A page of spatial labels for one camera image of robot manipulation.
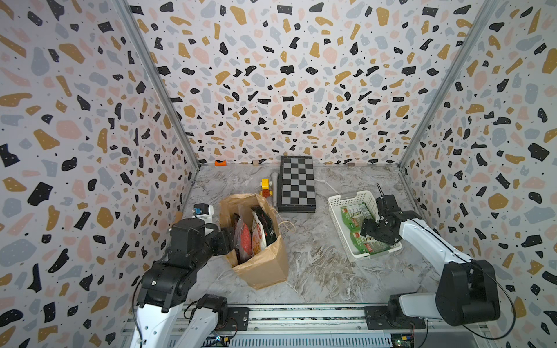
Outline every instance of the snack bag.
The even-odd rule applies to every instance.
[[[352,244],[358,249],[360,254],[364,253],[373,253],[372,247],[369,243],[364,243],[361,239],[360,233],[358,232],[350,232],[350,239],[352,239]]]
[[[267,240],[263,231],[263,224],[259,221],[257,214],[253,214],[253,226],[251,228],[251,257],[259,254],[267,247]]]
[[[255,214],[253,216],[254,217],[257,216],[259,222],[263,227],[263,233],[265,235],[266,245],[273,244],[277,240],[275,228],[273,227],[273,221],[261,207],[252,207],[251,210],[253,210]]]
[[[234,231],[234,248],[236,249],[236,256],[238,263],[242,264],[252,257],[252,245],[250,229],[243,221],[242,218],[236,223],[236,230]]]

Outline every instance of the folding chess board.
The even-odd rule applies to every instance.
[[[313,157],[281,156],[277,210],[315,213]]]

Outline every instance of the gray marble surface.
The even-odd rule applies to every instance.
[[[195,203],[212,204],[218,224],[219,202],[238,193],[257,193],[263,178],[270,178],[277,166],[203,166],[186,202],[184,217],[190,217]],[[229,303],[383,303],[391,294],[434,292],[439,274],[409,243],[401,250],[374,259],[350,263],[328,213],[328,197],[360,190],[379,196],[376,183],[385,194],[394,194],[403,210],[412,209],[394,167],[315,166],[317,210],[314,214],[281,213],[295,231],[283,224],[290,273],[288,280],[254,290],[241,280],[223,256],[213,257],[199,271],[188,302],[205,293],[226,296]]]

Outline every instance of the patterned wall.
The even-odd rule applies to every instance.
[[[338,164],[400,160],[482,2],[129,3],[202,163]]]
[[[110,2],[0,9],[0,346],[115,346],[191,168]]]
[[[404,170],[441,235],[494,265],[506,347],[557,344],[556,5],[501,2]]]

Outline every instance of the paper bag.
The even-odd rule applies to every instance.
[[[251,208],[256,205],[263,208],[263,211],[271,218],[277,240],[243,264],[238,264],[236,251],[234,250],[226,255],[226,258],[238,277],[243,279],[252,288],[259,290],[284,282],[288,278],[286,246],[279,232],[279,223],[267,200],[258,194],[249,193],[228,196],[221,201],[219,223],[221,228],[233,227],[234,213],[238,214],[242,207]],[[244,215],[246,216],[242,216],[242,218],[245,219],[245,223],[251,226],[253,224],[252,214]]]

